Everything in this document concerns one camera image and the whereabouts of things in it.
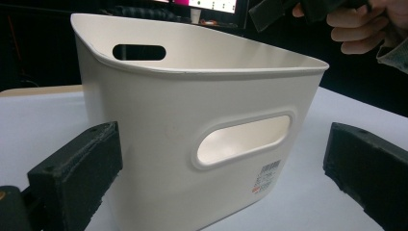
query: dark background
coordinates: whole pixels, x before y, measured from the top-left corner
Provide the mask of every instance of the dark background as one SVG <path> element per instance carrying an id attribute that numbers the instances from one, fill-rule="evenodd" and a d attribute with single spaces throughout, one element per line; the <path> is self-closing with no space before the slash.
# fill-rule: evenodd
<path id="1" fill-rule="evenodd" d="M 250 0 L 249 5 L 257 1 Z M 190 12 L 187 8 L 137 0 L 0 1 L 0 90 L 81 84 L 70 15 L 101 13 L 118 5 L 166 8 L 181 16 L 189 16 Z M 245 29 L 216 29 L 324 60 L 330 68 L 321 87 L 408 116 L 408 75 L 378 64 L 377 49 L 365 55 L 342 54 L 324 21 L 308 25 L 287 11 L 286 16 L 257 33 L 251 19 L 245 19 L 242 13 L 203 11 L 202 17 L 239 26 L 243 21 Z"/>

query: monitor screen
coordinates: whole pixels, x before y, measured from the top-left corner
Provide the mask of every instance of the monitor screen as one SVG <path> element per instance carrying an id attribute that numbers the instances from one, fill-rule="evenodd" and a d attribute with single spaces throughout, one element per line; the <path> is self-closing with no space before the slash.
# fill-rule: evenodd
<path id="1" fill-rule="evenodd" d="M 237 0 L 173 0 L 174 4 L 202 8 L 225 13 L 234 13 Z"/>

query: bin rim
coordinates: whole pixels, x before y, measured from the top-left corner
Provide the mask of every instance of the bin rim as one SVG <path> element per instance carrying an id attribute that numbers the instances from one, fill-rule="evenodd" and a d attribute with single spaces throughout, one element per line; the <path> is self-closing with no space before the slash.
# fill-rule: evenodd
<path id="1" fill-rule="evenodd" d="M 75 36 L 81 40 L 81 42 L 91 51 L 90 53 L 92 56 L 101 62 L 102 64 L 106 64 L 113 68 L 118 68 L 122 70 L 132 71 L 143 71 L 143 72 L 150 72 L 156 74 L 186 74 L 186 75 L 205 75 L 205 76 L 219 76 L 219 75 L 229 75 L 229 74 L 237 74 L 237 75 L 247 75 L 247 74 L 270 74 L 270 73 L 287 73 L 290 72 L 292 75 L 296 75 L 296 73 L 305 75 L 305 74 L 317 74 L 322 73 L 326 69 L 329 68 L 329 64 L 325 61 L 319 60 L 314 57 L 307 56 L 308 59 L 312 60 L 313 62 L 319 63 L 319 66 L 309 66 L 309 67 L 261 67 L 261 68 L 170 68 L 170 67 L 156 67 L 156 66 L 148 66 L 148 65 L 140 65 L 137 64 L 138 61 L 120 61 L 114 59 L 112 57 L 104 55 L 102 52 L 98 51 L 93 45 L 82 38 L 81 33 L 78 31 L 75 23 L 75 17 L 83 16 L 83 15 L 92 15 L 92 16 L 110 16 L 110 15 L 99 15 L 99 14 L 90 14 L 90 13 L 73 13 L 70 17 L 70 22 L 72 28 L 75 32 Z M 132 18 L 136 20 L 147 20 L 147 19 L 140 19 L 140 18 Z"/>

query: black foam block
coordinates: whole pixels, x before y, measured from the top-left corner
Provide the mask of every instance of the black foam block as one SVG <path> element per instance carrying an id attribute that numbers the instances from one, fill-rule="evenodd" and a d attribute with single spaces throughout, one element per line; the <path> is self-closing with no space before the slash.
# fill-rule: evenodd
<path id="1" fill-rule="evenodd" d="M 385 230 L 408 230 L 408 152 L 374 134 L 333 123 L 323 168 Z"/>
<path id="2" fill-rule="evenodd" d="M 50 222 L 44 230 L 85 230 L 122 169 L 117 124 L 88 129 L 28 172 Z"/>

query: finger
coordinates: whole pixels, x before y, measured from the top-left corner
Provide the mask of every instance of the finger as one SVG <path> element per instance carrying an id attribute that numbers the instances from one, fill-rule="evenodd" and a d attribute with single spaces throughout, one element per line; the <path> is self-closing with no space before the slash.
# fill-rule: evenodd
<path id="1" fill-rule="evenodd" d="M 365 25 L 384 12 L 382 8 L 374 8 L 369 13 L 366 6 L 359 9 L 338 8 L 327 15 L 327 24 L 332 27 L 357 28 Z"/>
<path id="2" fill-rule="evenodd" d="M 370 5 L 374 7 L 379 7 L 379 8 L 385 8 L 397 2 L 398 0 L 369 0 Z"/>
<path id="3" fill-rule="evenodd" d="M 305 13 L 303 12 L 302 6 L 300 5 L 300 3 L 297 3 L 296 6 L 294 6 L 294 8 L 292 9 L 292 15 L 294 17 L 302 17 L 305 15 Z"/>
<path id="4" fill-rule="evenodd" d="M 359 28 L 334 28 L 331 32 L 331 38 L 334 41 L 354 41 L 362 40 L 377 34 L 383 30 L 390 20 L 387 17 L 380 16 L 373 21 Z"/>
<path id="5" fill-rule="evenodd" d="M 386 36 L 385 32 L 378 32 L 373 37 L 358 41 L 346 41 L 342 44 L 342 52 L 347 55 L 361 55 L 374 49 Z"/>

